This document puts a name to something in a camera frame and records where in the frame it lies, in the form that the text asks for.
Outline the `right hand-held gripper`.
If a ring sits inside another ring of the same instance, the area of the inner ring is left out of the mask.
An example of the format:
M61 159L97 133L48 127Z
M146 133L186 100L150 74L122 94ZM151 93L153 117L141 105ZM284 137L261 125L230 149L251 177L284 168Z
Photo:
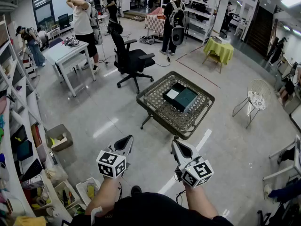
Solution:
M178 166L175 173L179 181L184 181L191 188L206 183L214 174L208 160L199 156L195 146L180 139L174 139L171 144L172 154Z

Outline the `teal and black box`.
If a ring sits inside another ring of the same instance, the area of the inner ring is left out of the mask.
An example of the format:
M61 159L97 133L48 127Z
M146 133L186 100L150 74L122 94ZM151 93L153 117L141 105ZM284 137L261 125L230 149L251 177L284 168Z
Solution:
M175 99L170 99L169 97L166 96L167 92L170 89L174 89L179 92L178 96ZM165 91L162 94L162 97L169 103L171 104L174 108L179 110L182 113L186 113L189 108L192 106L194 101L196 100L198 94L191 90L190 88L180 84L180 83L175 83L170 89Z

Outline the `person's right forearm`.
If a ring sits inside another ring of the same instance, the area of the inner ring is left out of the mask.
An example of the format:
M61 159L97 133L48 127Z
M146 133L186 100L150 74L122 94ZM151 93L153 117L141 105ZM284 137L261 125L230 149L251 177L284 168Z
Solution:
M183 182L183 185L185 187L186 198L190 210L197 211L204 217L210 219L219 215L216 208L207 198L202 186L192 188L185 182Z

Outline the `white plastic basket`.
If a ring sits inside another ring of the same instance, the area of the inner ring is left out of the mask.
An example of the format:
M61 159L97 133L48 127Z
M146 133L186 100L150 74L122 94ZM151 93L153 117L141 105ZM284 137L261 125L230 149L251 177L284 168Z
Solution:
M80 197L67 180L55 186L54 190L66 209L81 203Z
M101 183L94 178L88 178L85 182L76 184L77 191L86 206L96 196L100 186Z

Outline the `person's black shirt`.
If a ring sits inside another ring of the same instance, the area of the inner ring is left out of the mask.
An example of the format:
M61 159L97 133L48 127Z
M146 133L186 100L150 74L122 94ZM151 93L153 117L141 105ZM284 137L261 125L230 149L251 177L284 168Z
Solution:
M140 193L116 202L113 210L95 217L77 215L71 226L233 226L226 218L206 218L169 197L157 193Z

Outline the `black office chair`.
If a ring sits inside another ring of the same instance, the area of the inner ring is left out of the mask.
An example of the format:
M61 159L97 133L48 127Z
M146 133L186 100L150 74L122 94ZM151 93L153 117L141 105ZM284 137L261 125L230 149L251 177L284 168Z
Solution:
M137 94L140 93L140 88L137 82L138 77L149 78L151 82L154 81L150 75L143 74L145 68L153 66L155 61L153 60L154 54L146 54L141 49L130 50L130 45L136 43L137 40L124 41L121 34L123 27L120 23L113 20L109 20L108 31L116 46L114 66L120 72L120 74L127 74L125 78L117 82L117 87L121 87L121 83L134 79Z

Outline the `orange book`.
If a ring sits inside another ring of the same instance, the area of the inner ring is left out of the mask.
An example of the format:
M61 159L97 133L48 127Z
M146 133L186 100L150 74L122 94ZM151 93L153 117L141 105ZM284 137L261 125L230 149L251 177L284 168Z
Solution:
M39 147L43 142L40 136L39 127L36 124L31 126L32 136L34 140L35 147Z

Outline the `white desk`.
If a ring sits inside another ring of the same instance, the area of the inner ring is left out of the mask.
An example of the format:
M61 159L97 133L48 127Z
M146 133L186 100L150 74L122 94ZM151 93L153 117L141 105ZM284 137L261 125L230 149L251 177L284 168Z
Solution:
M281 169L273 174L270 174L268 176L263 177L263 181L275 178L283 173L286 173L290 170L295 170L297 175L299 175L301 177L301 139L298 135L296 135L295 140L290 143L289 145L285 146L283 149L276 151L275 153L269 155L269 159L271 159L272 157L281 154L282 152L284 152L286 149L288 149L289 147L294 146L294 160L293 163L289 166L287 166L284 169Z

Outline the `white metal table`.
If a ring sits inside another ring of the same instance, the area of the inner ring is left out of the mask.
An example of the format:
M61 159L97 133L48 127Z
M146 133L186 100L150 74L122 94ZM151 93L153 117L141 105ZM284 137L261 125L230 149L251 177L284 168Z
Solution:
M86 60L92 73L93 81L96 81L94 74L94 66L92 65L89 57L88 43L80 41L78 46L70 47L62 43L56 44L52 48L49 48L44 57L52 65L59 82L65 81L73 97L76 97L76 93L68 79L67 74L76 66L79 66L81 62Z

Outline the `spare hand-held gripper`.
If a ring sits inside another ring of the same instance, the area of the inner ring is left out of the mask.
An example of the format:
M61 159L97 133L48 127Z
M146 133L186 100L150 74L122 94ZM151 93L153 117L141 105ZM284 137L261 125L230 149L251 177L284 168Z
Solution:
M62 44L69 47L77 47L79 45L79 40L76 39L74 35L72 35L71 37L66 37L62 41Z

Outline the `black swivel chair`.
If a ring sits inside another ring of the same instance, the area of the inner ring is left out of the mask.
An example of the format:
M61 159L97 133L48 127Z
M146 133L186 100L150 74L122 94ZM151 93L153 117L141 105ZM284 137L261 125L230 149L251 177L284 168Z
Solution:
M301 226L301 211L298 204L280 204L274 214L263 214L257 211L259 216L257 226Z

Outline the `white black-edged table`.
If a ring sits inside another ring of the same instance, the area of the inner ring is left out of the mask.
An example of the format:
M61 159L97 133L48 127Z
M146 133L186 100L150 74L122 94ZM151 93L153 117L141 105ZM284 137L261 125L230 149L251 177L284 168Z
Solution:
M289 118L301 133L301 104L289 115Z

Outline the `checkered cloth covered table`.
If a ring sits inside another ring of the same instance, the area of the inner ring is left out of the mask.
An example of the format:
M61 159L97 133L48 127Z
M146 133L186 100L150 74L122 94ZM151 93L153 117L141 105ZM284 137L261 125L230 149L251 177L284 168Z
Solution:
M163 36L165 19L164 9L157 7L154 11L146 15L145 28L148 31L155 32L159 36Z

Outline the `white pillar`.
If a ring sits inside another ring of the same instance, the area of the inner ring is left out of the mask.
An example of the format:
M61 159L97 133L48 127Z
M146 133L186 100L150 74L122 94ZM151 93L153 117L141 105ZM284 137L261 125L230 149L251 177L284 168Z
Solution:
M211 36L219 36L229 0L220 0Z

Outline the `large glass window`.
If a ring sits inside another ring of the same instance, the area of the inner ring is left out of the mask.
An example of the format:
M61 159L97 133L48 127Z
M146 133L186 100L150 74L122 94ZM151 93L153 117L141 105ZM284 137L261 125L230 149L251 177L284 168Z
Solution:
M43 26L49 32L53 25L59 24L59 17L67 14L71 22L73 11L66 0L32 0L36 25Z

